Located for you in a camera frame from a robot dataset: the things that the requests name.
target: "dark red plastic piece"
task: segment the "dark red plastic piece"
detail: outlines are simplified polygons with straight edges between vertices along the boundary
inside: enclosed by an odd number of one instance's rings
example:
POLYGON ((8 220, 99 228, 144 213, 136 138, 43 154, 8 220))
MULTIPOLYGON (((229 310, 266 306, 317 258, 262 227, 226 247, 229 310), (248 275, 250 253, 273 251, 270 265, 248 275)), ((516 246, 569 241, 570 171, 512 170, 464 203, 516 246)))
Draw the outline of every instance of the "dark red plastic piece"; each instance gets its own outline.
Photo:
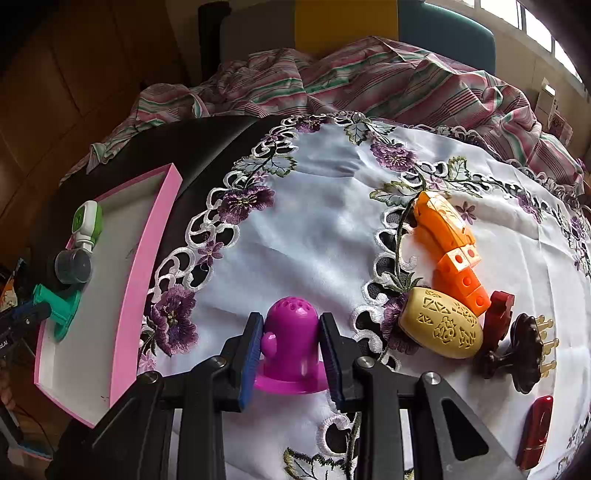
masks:
POLYGON ((538 398, 530 407, 525 419, 519 453, 515 460, 517 466, 522 470, 535 467, 542 458, 550 429, 553 403, 554 399, 548 395, 538 398))
POLYGON ((496 351, 499 342, 505 338, 509 331, 509 324, 513 315, 511 309, 514 303, 515 296, 510 293, 498 290, 492 293, 491 306, 484 317, 482 351, 496 351))

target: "blue gripper pad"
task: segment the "blue gripper pad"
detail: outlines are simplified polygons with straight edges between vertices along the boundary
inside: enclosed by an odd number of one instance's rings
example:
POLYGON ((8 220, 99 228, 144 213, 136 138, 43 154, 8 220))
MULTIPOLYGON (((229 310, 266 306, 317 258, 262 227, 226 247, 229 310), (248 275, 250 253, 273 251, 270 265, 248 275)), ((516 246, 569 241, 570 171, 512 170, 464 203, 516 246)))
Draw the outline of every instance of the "blue gripper pad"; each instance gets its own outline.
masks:
POLYGON ((335 402, 337 408, 343 404, 343 378, 341 367, 333 339, 340 339, 339 330, 335 324, 335 319, 331 313, 323 313, 320 316, 320 351, 322 352, 322 361, 324 370, 329 383, 330 398, 335 402))
POLYGON ((241 371, 240 395, 238 396, 238 405, 240 410, 248 405, 252 396, 252 389, 255 385, 255 376, 258 369, 258 363, 261 359, 261 337, 264 320, 258 312, 252 312, 248 317, 246 328, 242 334, 243 339, 248 338, 248 346, 243 355, 244 363, 241 371))

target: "orange articulated toy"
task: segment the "orange articulated toy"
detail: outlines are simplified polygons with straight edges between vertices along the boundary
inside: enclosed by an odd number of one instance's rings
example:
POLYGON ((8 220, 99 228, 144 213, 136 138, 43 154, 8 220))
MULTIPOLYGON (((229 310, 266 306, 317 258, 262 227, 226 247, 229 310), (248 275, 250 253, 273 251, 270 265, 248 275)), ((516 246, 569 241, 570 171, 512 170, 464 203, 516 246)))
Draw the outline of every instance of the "orange articulated toy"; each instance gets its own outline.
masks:
POLYGON ((472 270, 481 260, 472 231, 437 192, 419 194, 414 216, 446 252, 433 273, 433 288, 461 301, 477 317, 482 315, 491 306, 491 300, 472 270))

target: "yellow carved egg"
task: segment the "yellow carved egg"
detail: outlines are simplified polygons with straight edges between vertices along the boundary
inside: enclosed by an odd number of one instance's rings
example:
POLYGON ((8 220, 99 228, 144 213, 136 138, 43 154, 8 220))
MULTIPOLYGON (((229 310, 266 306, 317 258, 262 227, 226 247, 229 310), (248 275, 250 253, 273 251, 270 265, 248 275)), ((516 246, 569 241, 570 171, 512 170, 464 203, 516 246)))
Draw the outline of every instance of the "yellow carved egg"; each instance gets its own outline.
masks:
POLYGON ((474 356, 482 345, 482 328, 474 314, 430 288, 410 291, 398 324, 419 345, 448 358, 474 356))

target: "teal object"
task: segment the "teal object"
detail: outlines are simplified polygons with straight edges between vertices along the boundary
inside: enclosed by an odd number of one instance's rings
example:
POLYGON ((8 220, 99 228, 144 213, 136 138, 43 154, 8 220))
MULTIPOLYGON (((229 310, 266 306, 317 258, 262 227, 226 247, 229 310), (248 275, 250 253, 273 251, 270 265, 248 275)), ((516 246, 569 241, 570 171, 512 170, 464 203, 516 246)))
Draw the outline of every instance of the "teal object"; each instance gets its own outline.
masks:
POLYGON ((58 342, 61 342, 68 333, 81 296, 80 290, 76 290, 69 298, 63 299, 41 284, 33 290, 33 305, 46 301, 51 306, 49 318, 56 323, 53 333, 58 342))
POLYGON ((398 0, 398 38, 495 74, 495 36, 479 23, 420 0, 398 0))

